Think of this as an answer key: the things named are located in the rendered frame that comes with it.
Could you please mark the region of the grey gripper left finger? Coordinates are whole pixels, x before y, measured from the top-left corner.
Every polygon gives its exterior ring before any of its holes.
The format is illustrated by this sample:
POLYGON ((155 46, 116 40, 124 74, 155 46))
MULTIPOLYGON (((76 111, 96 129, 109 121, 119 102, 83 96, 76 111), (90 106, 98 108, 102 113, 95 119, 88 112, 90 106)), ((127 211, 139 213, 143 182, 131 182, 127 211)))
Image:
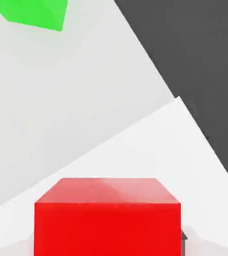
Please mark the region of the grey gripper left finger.
POLYGON ((0 249, 0 256, 34 256, 34 239, 32 237, 0 249))

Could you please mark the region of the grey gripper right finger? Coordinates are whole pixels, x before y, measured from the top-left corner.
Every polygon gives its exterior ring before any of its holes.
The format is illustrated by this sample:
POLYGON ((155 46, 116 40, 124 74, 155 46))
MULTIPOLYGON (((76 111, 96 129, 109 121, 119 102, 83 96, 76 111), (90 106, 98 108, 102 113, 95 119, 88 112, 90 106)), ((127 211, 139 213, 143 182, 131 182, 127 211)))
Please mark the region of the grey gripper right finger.
POLYGON ((189 225, 181 228, 181 256, 228 256, 228 248, 203 240, 189 225))

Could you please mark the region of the small red cube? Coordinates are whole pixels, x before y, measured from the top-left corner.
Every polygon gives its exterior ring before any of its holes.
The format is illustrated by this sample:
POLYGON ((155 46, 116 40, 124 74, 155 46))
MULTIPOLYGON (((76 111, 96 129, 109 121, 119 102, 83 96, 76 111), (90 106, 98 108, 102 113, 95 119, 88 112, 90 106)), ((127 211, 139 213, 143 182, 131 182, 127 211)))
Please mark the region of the small red cube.
POLYGON ((155 178, 62 178, 35 202, 34 256, 181 256, 181 204, 155 178))

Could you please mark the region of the small green cube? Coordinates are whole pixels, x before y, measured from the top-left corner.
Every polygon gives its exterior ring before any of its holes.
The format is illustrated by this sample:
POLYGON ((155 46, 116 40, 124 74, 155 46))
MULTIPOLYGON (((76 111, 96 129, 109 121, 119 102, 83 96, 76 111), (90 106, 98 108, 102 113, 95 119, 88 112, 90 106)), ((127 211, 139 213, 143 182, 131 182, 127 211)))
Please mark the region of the small green cube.
POLYGON ((68 0, 0 0, 0 14, 9 22, 62 31, 68 0))

